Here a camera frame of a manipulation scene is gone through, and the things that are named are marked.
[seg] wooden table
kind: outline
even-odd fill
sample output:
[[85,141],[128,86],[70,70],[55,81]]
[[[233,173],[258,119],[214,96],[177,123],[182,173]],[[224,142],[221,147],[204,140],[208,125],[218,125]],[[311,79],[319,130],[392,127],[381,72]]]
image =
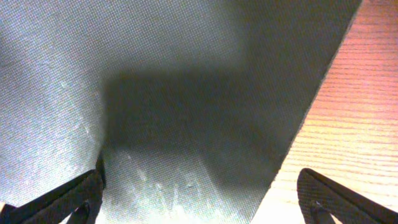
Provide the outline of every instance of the wooden table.
[[304,223],[304,167],[398,211],[398,1],[362,3],[252,223]]

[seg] gray fabric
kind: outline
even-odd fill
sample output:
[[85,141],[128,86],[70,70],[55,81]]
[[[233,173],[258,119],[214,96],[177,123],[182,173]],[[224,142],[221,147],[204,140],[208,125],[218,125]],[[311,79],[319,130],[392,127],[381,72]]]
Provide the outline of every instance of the gray fabric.
[[102,150],[99,219],[247,223],[358,5],[2,1],[0,200]]

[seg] wood grain surface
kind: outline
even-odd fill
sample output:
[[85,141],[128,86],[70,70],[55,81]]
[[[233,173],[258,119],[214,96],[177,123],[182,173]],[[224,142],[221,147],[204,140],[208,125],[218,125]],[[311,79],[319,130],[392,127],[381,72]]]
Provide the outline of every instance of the wood grain surface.
[[398,1],[362,3],[252,223],[304,223],[304,167],[398,211]]

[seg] textured fabric surface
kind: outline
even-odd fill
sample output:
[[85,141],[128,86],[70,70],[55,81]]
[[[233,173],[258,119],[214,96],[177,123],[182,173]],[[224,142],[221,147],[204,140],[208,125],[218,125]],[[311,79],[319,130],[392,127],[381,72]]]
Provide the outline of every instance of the textured fabric surface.
[[0,2],[0,200],[102,150],[98,222],[249,222],[358,5]]

